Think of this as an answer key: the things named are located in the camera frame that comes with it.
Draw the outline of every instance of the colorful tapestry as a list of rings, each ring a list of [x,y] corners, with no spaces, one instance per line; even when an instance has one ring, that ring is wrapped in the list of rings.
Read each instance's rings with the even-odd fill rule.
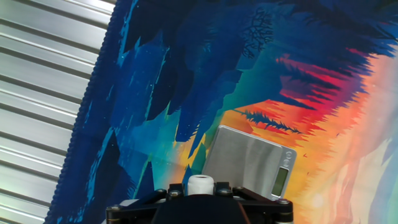
[[[199,174],[221,124],[297,151],[295,223],[398,223],[398,3],[119,0],[46,223]]]

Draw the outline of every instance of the digital scale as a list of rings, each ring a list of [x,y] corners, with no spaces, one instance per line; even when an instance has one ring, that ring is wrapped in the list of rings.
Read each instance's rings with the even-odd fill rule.
[[[285,194],[296,157],[293,149],[219,126],[202,174],[277,200]]]

